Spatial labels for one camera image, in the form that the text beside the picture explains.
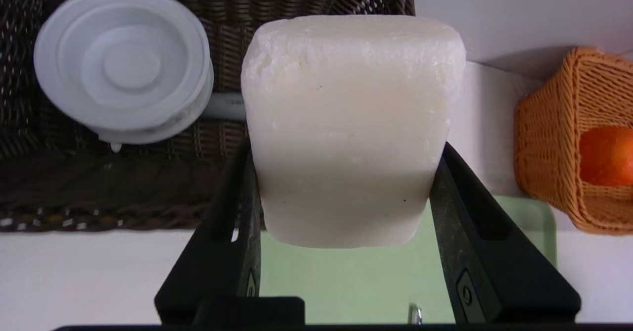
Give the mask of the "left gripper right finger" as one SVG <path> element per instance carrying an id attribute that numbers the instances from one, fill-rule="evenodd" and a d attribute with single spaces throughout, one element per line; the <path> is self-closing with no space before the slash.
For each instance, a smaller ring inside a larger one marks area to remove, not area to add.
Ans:
<path id="1" fill-rule="evenodd" d="M 581 297 L 447 143 L 430 191 L 457 324 L 574 324 Z"/>

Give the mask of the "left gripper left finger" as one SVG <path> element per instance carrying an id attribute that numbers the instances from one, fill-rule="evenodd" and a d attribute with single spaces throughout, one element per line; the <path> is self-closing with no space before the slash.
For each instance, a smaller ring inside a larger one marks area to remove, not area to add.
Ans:
<path id="1" fill-rule="evenodd" d="M 262 205 L 245 140 L 155 297 L 162 325 L 304 325 L 300 297 L 261 297 Z"/>

